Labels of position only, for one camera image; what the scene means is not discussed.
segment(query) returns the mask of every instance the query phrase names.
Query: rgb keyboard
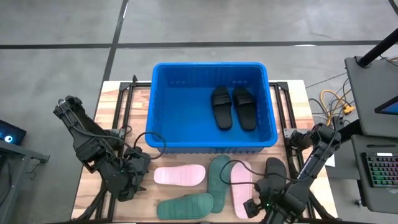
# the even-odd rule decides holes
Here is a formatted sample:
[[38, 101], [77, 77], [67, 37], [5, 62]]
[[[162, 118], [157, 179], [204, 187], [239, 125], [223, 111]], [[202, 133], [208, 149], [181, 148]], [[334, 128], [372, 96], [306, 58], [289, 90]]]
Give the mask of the rgb keyboard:
[[398, 154], [363, 153], [371, 187], [398, 188]]

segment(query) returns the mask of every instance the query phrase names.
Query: blue plastic bin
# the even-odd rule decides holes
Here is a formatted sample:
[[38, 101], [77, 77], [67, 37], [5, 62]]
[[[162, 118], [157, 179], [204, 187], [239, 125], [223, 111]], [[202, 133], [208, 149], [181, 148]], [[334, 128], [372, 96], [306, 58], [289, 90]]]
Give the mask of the blue plastic bin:
[[[257, 101], [257, 127], [240, 127], [234, 105], [229, 131], [218, 129], [211, 107], [211, 94], [226, 86], [242, 86]], [[165, 153], [255, 153], [277, 141], [267, 70], [255, 62], [160, 63], [152, 76], [146, 131], [167, 141]], [[147, 134], [146, 142], [162, 150], [163, 142]]]

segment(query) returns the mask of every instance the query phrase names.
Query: wooden table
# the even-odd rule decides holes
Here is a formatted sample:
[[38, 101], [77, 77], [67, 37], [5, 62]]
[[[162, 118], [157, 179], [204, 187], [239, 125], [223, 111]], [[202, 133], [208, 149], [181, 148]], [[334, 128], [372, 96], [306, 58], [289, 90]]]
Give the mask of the wooden table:
[[[296, 119], [297, 128], [311, 129], [313, 126], [313, 119], [311, 114], [310, 105], [308, 103], [307, 92], [305, 91], [304, 82], [302, 80], [288, 80], [290, 97], [293, 105], [294, 115]], [[99, 97], [98, 108], [95, 116], [95, 122], [97, 122], [102, 128], [110, 129], [112, 127], [114, 111], [116, 107], [116, 100], [118, 97], [119, 81], [108, 81], [104, 82]], [[126, 136], [126, 141], [129, 144], [133, 144], [136, 136], [145, 131], [147, 109], [149, 104], [150, 88], [134, 88], [133, 99], [130, 110], [129, 125], [132, 127], [132, 132]], [[284, 141], [280, 129], [280, 119], [278, 115], [277, 103], [275, 100], [275, 90], [271, 88], [272, 102], [274, 107], [275, 119], [277, 122], [278, 130], [278, 141], [275, 146], [263, 149], [259, 154], [250, 155], [234, 155], [230, 154], [232, 159], [240, 159], [248, 161], [251, 164], [253, 170], [263, 172], [266, 167], [266, 160], [269, 157], [276, 157], [286, 163], [286, 155], [284, 149]], [[124, 105], [126, 104], [127, 94], [125, 94], [119, 125], [122, 124], [124, 115]], [[285, 117], [288, 118], [285, 97], [282, 95], [282, 102], [284, 105]], [[149, 147], [144, 138], [140, 138], [139, 144], [144, 152], [149, 153], [152, 157], [158, 155], [157, 149]], [[311, 149], [307, 149], [303, 152], [303, 157], [306, 159], [311, 153]], [[144, 192], [138, 192], [135, 194], [133, 200], [127, 202], [116, 202], [114, 221], [115, 222], [159, 222], [160, 220], [156, 215], [156, 206], [162, 200], [171, 198], [181, 197], [186, 194], [195, 194], [206, 192], [207, 180], [205, 180], [194, 187], [180, 187], [173, 185], [159, 185], [154, 182], [154, 171], [158, 167], [164, 166], [179, 166], [184, 164], [201, 164], [206, 168], [209, 166], [212, 158], [217, 156], [216, 154], [165, 154], [160, 159], [154, 160], [149, 166], [149, 173], [145, 175], [142, 186], [147, 189]], [[256, 181], [261, 177], [254, 175], [253, 180]], [[91, 174], [85, 168], [83, 168], [80, 178], [80, 184], [76, 194], [75, 204], [73, 207], [72, 218], [76, 218], [81, 215], [86, 207], [94, 199], [98, 193], [101, 185], [101, 177], [99, 173]], [[326, 169], [323, 168], [319, 173], [318, 178], [314, 181], [311, 186], [311, 191], [315, 194], [316, 198], [326, 208], [326, 210], [337, 217], [335, 203], [331, 194]], [[256, 203], [258, 200], [258, 193], [252, 190], [253, 198]], [[104, 206], [104, 216], [108, 211], [108, 203]], [[264, 218], [265, 211], [262, 211], [258, 216], [249, 219], [241, 220], [234, 212], [232, 195], [229, 191], [224, 210], [221, 213], [211, 213], [205, 218], [196, 221], [208, 221], [208, 222], [259, 222]]]

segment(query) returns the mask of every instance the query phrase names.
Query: green slipper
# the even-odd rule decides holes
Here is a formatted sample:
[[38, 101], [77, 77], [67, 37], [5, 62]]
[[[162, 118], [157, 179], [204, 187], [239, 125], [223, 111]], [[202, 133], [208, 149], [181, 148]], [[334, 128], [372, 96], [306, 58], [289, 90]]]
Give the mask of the green slipper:
[[[227, 155], [219, 155], [213, 159], [209, 167], [207, 193], [213, 196], [214, 205], [211, 209], [213, 213], [220, 213], [224, 209], [229, 185], [222, 183], [220, 180], [220, 172], [223, 166], [230, 160], [231, 159]], [[224, 168], [221, 176], [223, 181], [229, 182], [229, 178], [231, 177], [231, 164], [228, 164]]]
[[157, 216], [163, 220], [198, 219], [210, 214], [213, 197], [208, 193], [185, 195], [164, 200], [157, 205]]

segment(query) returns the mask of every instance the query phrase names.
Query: concrete floor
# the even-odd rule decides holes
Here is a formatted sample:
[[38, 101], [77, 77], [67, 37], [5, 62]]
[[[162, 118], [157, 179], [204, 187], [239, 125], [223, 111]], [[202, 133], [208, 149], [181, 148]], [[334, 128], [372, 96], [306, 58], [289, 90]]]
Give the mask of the concrete floor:
[[[0, 45], [111, 44], [121, 6], [122, 0], [2, 0]], [[119, 43], [381, 40], [397, 22], [388, 0], [136, 0], [124, 13]], [[109, 79], [130, 80], [135, 74], [150, 80], [159, 62], [258, 61], [270, 79], [302, 79], [310, 85], [345, 72], [346, 57], [372, 47], [117, 49]], [[25, 147], [51, 154], [50, 162], [37, 169], [36, 179], [27, 178], [13, 223], [65, 221], [72, 211], [81, 165], [72, 138], [52, 111], [59, 98], [75, 95], [94, 115], [109, 49], [56, 48], [0, 48], [0, 119], [27, 130]], [[393, 55], [398, 55], [397, 46], [384, 54]], [[343, 75], [308, 88], [308, 97], [337, 90], [345, 79]], [[320, 111], [313, 104], [312, 109]], [[355, 113], [347, 116], [355, 118]], [[353, 205], [359, 197], [355, 182], [330, 182], [340, 218], [396, 223], [398, 215]]]

